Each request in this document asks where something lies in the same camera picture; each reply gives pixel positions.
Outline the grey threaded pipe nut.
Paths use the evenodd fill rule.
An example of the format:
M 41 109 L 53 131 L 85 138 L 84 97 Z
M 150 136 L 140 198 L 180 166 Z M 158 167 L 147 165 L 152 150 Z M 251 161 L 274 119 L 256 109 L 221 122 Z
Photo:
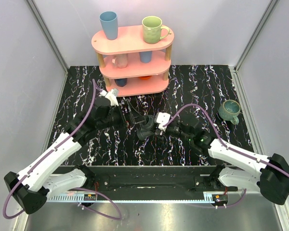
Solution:
M 142 127 L 144 129 L 148 129 L 148 130 L 151 130 L 152 127 L 154 126 L 155 124 L 155 118 L 153 115 L 145 115 L 144 116 L 144 124 L 142 125 Z

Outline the grey pipe tee fitting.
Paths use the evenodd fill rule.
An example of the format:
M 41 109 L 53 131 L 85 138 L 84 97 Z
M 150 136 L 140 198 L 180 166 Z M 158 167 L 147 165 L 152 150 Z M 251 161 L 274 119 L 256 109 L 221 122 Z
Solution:
M 145 140 L 147 137 L 155 135 L 156 129 L 146 129 L 146 128 L 139 128 L 136 131 L 137 137 L 139 140 Z

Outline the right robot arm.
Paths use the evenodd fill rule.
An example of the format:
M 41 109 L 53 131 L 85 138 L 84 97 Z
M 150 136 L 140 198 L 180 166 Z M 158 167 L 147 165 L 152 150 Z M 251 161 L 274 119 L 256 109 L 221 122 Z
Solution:
M 170 114 L 158 113 L 155 118 L 157 134 L 169 134 L 186 139 L 198 154 L 225 161 L 235 167 L 220 167 L 209 178 L 210 187 L 237 187 L 259 192 L 268 201 L 284 205 L 289 196 L 289 164 L 279 154 L 261 155 L 238 148 L 221 138 L 180 121 L 172 121 Z

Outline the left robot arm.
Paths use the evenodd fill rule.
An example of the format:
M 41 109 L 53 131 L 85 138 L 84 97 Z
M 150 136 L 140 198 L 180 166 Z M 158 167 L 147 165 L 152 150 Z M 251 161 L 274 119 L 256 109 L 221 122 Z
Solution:
M 85 165 L 78 165 L 66 174 L 51 178 L 51 174 L 72 154 L 86 145 L 97 132 L 110 127 L 129 127 L 145 121 L 145 116 L 130 105 L 123 110 L 116 99 L 93 99 L 87 112 L 71 120 L 58 139 L 33 163 L 19 171 L 9 172 L 4 182 L 9 190 L 4 203 L 13 198 L 27 214 L 41 209 L 46 201 L 65 191 L 82 188 L 85 191 L 96 186 L 95 173 Z

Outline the dark blue cup bottom shelf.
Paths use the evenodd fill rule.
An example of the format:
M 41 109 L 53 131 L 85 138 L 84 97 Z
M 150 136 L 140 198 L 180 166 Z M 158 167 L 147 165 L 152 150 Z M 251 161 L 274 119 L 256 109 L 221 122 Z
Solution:
M 127 84 L 127 79 L 126 78 L 115 79 L 115 84 L 119 87 L 124 87 Z

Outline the orange bowl bottom shelf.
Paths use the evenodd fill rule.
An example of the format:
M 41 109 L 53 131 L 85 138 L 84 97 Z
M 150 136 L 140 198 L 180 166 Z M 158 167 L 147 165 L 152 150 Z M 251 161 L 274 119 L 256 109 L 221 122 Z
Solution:
M 141 80 L 149 80 L 152 76 L 142 76 L 142 77 L 139 77 L 139 79 Z

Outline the pink three-tier shelf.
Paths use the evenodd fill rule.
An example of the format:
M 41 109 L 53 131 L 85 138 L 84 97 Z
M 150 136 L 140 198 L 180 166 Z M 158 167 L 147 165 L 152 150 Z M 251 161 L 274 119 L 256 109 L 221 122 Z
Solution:
M 142 26 L 119 27 L 115 40 L 106 38 L 103 31 L 92 37 L 92 47 L 97 53 L 100 72 L 105 81 L 107 91 L 118 89 L 119 96 L 135 96 L 163 92 L 169 84 L 169 68 L 171 65 L 171 50 L 174 32 L 156 44 L 148 44 L 143 40 Z M 149 63 L 140 61 L 139 52 L 152 51 Z M 118 54 L 128 54 L 126 68 L 113 65 L 112 58 Z M 149 80 L 139 77 L 152 76 Z M 119 87 L 115 79 L 126 78 L 127 84 Z

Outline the pink glass mug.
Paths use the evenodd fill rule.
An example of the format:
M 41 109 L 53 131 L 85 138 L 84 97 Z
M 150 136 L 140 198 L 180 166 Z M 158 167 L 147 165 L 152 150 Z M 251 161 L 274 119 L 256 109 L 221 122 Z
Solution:
M 128 65 L 128 54 L 118 54 L 112 58 L 112 63 L 118 68 L 126 68 Z

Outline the blue cup middle shelf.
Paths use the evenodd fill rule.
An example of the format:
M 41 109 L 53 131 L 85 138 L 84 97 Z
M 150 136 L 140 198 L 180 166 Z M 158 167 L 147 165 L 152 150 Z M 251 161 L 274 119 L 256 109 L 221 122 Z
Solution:
M 139 56 L 142 63 L 149 63 L 152 60 L 152 51 L 139 52 Z

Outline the teal ceramic mug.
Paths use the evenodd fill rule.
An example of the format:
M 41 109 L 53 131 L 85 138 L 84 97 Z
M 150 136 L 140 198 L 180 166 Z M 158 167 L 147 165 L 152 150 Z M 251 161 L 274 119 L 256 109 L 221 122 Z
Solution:
M 221 119 L 230 121 L 233 125 L 239 124 L 238 115 L 240 114 L 240 104 L 234 100 L 226 100 L 218 110 Z

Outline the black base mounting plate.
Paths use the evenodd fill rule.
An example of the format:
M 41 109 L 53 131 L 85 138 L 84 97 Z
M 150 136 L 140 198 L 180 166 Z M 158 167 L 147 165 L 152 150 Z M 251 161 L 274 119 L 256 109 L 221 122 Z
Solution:
M 236 192 L 223 186 L 217 174 L 221 166 L 91 166 L 92 189 L 113 201 L 162 202 L 204 199 L 204 192 Z

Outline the light green mug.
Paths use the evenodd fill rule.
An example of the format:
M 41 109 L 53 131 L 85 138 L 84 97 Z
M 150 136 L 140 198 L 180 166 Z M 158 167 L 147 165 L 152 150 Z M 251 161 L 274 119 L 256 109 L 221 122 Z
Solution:
M 163 26 L 161 18 L 147 16 L 142 20 L 143 40 L 148 44 L 156 44 L 170 34 L 170 29 Z

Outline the tall blue tumbler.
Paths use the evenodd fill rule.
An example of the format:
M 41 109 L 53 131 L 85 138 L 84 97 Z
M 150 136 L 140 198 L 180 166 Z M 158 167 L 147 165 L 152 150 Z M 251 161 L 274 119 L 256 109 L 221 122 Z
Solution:
M 118 17 L 115 12 L 107 11 L 100 14 L 100 22 L 107 39 L 115 40 L 118 37 Z

